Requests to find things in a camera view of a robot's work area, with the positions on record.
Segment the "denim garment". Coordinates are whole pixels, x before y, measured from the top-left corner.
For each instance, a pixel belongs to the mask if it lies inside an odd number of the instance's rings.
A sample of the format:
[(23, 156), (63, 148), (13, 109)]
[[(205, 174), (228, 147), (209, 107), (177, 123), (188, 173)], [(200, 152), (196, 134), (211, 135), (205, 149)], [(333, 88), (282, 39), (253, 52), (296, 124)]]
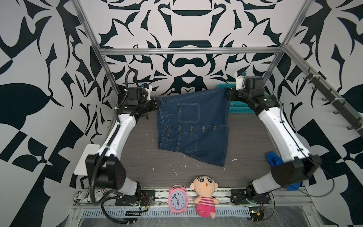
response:
[(158, 148), (223, 167), (228, 148), (228, 88), (159, 99)]

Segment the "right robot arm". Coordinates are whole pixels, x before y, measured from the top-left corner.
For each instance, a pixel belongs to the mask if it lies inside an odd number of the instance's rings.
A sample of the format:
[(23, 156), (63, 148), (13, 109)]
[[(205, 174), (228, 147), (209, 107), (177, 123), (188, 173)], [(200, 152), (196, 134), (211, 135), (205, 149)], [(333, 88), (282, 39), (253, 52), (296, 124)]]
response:
[(249, 182), (247, 195), (252, 198), (310, 179), (320, 167), (321, 158), (312, 155), (294, 134), (279, 100), (265, 92), (263, 77), (240, 75), (235, 82), (229, 100), (248, 104), (265, 124), (283, 161), (263, 177)]

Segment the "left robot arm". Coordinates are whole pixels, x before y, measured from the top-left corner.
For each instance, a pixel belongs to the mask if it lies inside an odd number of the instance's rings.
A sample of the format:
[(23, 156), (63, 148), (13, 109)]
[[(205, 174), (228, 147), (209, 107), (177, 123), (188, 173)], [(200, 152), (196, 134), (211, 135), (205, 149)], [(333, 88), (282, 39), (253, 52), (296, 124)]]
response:
[(114, 108), (115, 124), (104, 144), (95, 154), (88, 154), (85, 167), (89, 180), (90, 199), (99, 204), (110, 194), (140, 197), (141, 187), (127, 177), (121, 155), (130, 132), (141, 117), (158, 108), (151, 96), (152, 86), (126, 88), (123, 98)]

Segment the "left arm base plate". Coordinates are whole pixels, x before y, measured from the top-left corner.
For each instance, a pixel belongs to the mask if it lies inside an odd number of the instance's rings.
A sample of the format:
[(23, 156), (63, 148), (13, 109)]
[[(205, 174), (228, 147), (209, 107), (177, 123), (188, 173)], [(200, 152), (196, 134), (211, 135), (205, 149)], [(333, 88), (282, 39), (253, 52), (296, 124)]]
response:
[(116, 206), (148, 206), (153, 205), (155, 202), (156, 191), (155, 190), (141, 190), (137, 192), (134, 196), (123, 196), (116, 200)]

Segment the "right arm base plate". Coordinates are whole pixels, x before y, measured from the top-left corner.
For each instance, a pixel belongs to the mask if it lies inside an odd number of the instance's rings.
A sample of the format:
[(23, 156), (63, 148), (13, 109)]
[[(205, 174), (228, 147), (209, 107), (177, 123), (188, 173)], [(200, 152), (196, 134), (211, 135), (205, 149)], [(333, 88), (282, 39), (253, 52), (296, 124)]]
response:
[(258, 194), (254, 197), (248, 197), (245, 189), (231, 189), (231, 203), (235, 205), (254, 205), (254, 204), (270, 204), (271, 196), (269, 193)]

